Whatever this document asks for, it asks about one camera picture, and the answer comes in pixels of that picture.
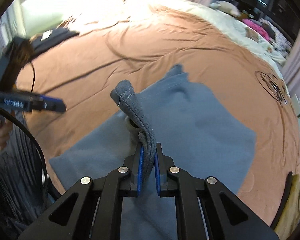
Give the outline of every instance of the black cable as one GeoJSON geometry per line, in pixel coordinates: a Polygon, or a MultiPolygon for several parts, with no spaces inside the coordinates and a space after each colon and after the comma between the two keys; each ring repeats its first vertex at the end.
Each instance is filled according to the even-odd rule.
{"type": "Polygon", "coordinates": [[[257,78],[257,80],[259,81],[260,85],[265,89],[265,91],[271,95],[275,100],[277,100],[279,103],[282,103],[283,101],[287,104],[286,99],[284,98],[279,86],[277,85],[277,83],[270,77],[270,75],[272,75],[275,79],[276,76],[274,76],[273,74],[269,73],[263,73],[261,71],[256,71],[255,72],[255,76],[257,78]],[[266,87],[264,87],[264,85],[261,83],[261,81],[258,78],[258,75],[260,76],[260,78],[266,83],[268,89],[272,92],[272,94],[268,91],[268,89],[266,87]]]}
{"type": "Polygon", "coordinates": [[[33,71],[33,81],[32,81],[32,87],[31,87],[31,93],[32,93],[33,87],[34,87],[34,81],[35,81],[35,70],[34,70],[34,65],[32,64],[32,61],[30,61],[30,65],[31,65],[32,71],[33,71]]]}
{"type": "Polygon", "coordinates": [[[290,191],[291,191],[291,187],[292,187],[292,171],[290,171],[287,175],[287,179],[286,179],[286,184],[284,186],[284,191],[283,191],[283,195],[282,195],[282,198],[281,198],[281,202],[280,202],[280,205],[279,205],[279,208],[278,208],[278,211],[271,223],[271,228],[273,230],[275,230],[275,228],[277,227],[278,223],[279,223],[279,220],[282,216],[282,213],[283,213],[283,210],[286,206],[286,203],[289,199],[289,195],[290,195],[290,191]]]}
{"type": "Polygon", "coordinates": [[[23,131],[25,133],[25,135],[28,136],[28,138],[31,140],[31,142],[35,145],[35,147],[40,155],[42,169],[43,169],[43,173],[44,173],[45,196],[44,196],[44,200],[43,200],[43,210],[45,210],[46,205],[47,205],[47,200],[48,200],[48,173],[47,173],[47,166],[46,166],[46,162],[45,162],[45,159],[43,156],[42,149],[41,149],[39,143],[36,141],[36,139],[29,132],[29,130],[17,118],[15,118],[13,115],[11,115],[9,112],[5,111],[1,107],[0,107],[0,115],[2,115],[4,118],[6,118],[10,122],[12,122],[14,125],[16,125],[21,131],[23,131]]]}

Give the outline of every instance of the stuffed toy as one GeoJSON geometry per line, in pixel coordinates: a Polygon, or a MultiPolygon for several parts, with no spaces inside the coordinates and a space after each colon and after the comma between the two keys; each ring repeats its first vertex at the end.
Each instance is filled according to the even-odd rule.
{"type": "Polygon", "coordinates": [[[209,5],[212,9],[218,9],[224,13],[230,14],[233,17],[239,17],[241,15],[240,11],[232,3],[225,1],[217,1],[209,5]]]}

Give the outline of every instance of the bed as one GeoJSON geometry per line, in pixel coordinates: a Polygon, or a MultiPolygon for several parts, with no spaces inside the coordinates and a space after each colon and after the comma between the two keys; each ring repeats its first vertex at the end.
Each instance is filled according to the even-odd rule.
{"type": "MultiPolygon", "coordinates": [[[[287,174],[300,175],[298,122],[276,64],[285,59],[269,52],[271,45],[261,37],[261,43],[247,38],[243,23],[185,0],[103,0],[72,17],[75,21],[66,27],[80,35],[33,61],[34,91],[62,98],[67,111],[25,115],[58,191],[65,189],[49,160],[118,111],[109,96],[118,82],[128,79],[140,92],[181,63],[189,81],[209,87],[234,118],[256,133],[254,159],[237,196],[270,225],[287,174]],[[269,96],[256,71],[276,79],[286,103],[269,96]]],[[[29,90],[31,85],[27,65],[17,86],[29,90]]]]}

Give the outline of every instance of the yellow cloth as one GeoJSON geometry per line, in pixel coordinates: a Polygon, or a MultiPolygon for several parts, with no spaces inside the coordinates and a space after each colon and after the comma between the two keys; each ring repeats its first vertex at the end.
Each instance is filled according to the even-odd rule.
{"type": "Polygon", "coordinates": [[[280,240],[286,240],[295,230],[300,220],[300,176],[292,176],[288,201],[275,228],[280,240]]]}

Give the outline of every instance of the pink cloth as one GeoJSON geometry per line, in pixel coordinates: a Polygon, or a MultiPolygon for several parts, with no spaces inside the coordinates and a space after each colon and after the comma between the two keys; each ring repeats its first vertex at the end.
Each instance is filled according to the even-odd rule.
{"type": "Polygon", "coordinates": [[[265,38],[266,41],[270,41],[269,34],[266,32],[266,30],[264,28],[253,23],[252,21],[250,21],[248,19],[244,19],[244,20],[242,20],[242,22],[245,25],[249,26],[251,29],[255,30],[257,33],[259,33],[262,37],[265,38]]]}

